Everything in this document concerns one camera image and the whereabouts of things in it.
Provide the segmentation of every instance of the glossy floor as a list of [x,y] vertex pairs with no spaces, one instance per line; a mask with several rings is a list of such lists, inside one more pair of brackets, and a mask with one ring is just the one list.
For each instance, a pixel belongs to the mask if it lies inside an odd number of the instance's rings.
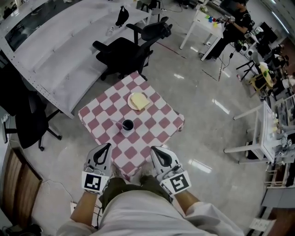
[[[180,11],[175,4],[165,7]],[[236,160],[242,158],[243,153],[227,155],[223,152],[225,147],[244,145],[246,129],[254,119],[249,116],[234,121],[233,116],[260,103],[257,96],[249,97],[247,86],[236,77],[235,68],[247,60],[235,53],[218,82],[221,61],[201,62],[196,52],[204,47],[206,32],[196,27],[183,50],[179,49],[195,12],[183,9],[180,13],[168,11],[164,14],[173,24],[172,35],[159,41],[162,45],[156,43],[152,47],[154,53],[143,74],[158,93],[185,116],[184,129],[167,144],[189,172],[193,185],[190,191],[201,201],[213,203],[247,230],[260,208],[266,165],[239,165]],[[226,65],[233,51],[230,45],[224,50]],[[24,151],[44,179],[62,182],[75,202],[83,193],[81,170],[86,155],[96,146],[77,112],[116,81],[115,76],[108,77],[105,82],[98,80],[75,108],[73,120],[58,114],[50,121],[51,127],[63,136],[61,141],[46,133],[44,152],[38,150],[37,144]],[[71,198],[59,183],[49,182],[49,185],[44,183],[40,188],[33,218],[46,234],[54,235],[69,220]]]

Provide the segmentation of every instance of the floor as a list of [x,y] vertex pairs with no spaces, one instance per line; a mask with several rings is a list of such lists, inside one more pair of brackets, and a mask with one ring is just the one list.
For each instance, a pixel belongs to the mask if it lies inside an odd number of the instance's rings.
[[[179,49],[194,10],[179,12],[181,9],[175,3],[165,3],[164,7],[176,11],[164,12],[170,17],[169,23],[173,24],[172,35],[153,45],[154,52],[143,74],[157,92],[185,117],[184,129],[175,134],[167,145],[188,170],[192,182],[190,191],[201,201],[214,204],[246,232],[260,209],[266,164],[239,165],[237,160],[243,158],[243,153],[228,155],[223,149],[244,145],[246,129],[251,127],[254,117],[237,121],[232,118],[260,103],[258,96],[250,98],[247,85],[236,77],[235,68],[247,60],[235,53],[218,81],[221,61],[202,62],[195,51],[204,48],[202,43],[208,36],[206,32],[196,27],[183,50]],[[210,13],[218,17],[218,13],[212,10]],[[224,50],[226,65],[233,51],[230,45]],[[46,133],[44,152],[38,150],[37,144],[24,150],[27,159],[44,179],[61,182],[75,202],[83,193],[80,182],[84,161],[89,150],[96,147],[77,113],[116,81],[115,76],[108,77],[105,82],[98,80],[76,106],[74,119],[58,114],[51,120],[52,129],[63,136],[61,141]],[[192,159],[211,168],[211,172],[190,165]],[[54,235],[69,220],[71,198],[61,184],[49,182],[49,185],[41,186],[32,216],[46,234]]]

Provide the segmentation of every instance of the white plate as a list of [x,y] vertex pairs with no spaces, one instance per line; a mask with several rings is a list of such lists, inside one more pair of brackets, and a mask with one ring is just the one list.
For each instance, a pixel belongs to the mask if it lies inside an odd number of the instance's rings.
[[139,111],[139,109],[137,109],[137,107],[135,105],[132,104],[131,102],[131,97],[134,93],[130,94],[129,97],[127,98],[127,103],[128,103],[128,106],[130,106],[131,109],[133,110],[136,110],[136,111]]

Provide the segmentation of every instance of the black office chair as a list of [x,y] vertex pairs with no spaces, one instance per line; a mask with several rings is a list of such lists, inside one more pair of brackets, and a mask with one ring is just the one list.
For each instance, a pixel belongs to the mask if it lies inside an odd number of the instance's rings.
[[44,151],[41,146],[42,136],[48,131],[57,139],[62,136],[55,134],[49,129],[49,120],[60,110],[56,110],[46,117],[46,105],[42,103],[37,92],[29,91],[23,84],[19,72],[12,64],[7,64],[1,71],[0,106],[11,116],[15,116],[16,129],[6,127],[6,122],[1,123],[4,143],[7,143],[7,134],[18,134],[19,143],[22,148],[28,148],[38,142],[38,148]]
[[[143,29],[133,24],[126,26],[134,31],[134,42],[125,38],[118,38],[110,45],[105,45],[95,41],[92,45],[100,51],[96,58],[107,65],[107,70],[101,75],[101,80],[105,80],[107,75],[120,73],[119,78],[123,79],[135,71],[142,73],[145,60],[153,53],[150,50],[157,40],[164,39],[171,35],[172,24],[167,25],[165,22],[168,17],[163,17],[160,22],[145,26]],[[138,45],[138,34],[146,41],[141,46]]]

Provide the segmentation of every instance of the cup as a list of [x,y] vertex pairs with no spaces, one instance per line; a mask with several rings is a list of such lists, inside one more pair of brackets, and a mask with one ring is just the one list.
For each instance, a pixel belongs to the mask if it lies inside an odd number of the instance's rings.
[[124,121],[122,122],[122,128],[123,128],[125,131],[127,131],[127,132],[133,130],[133,128],[134,128],[134,123],[133,123],[133,121],[132,121],[132,120],[124,120]]

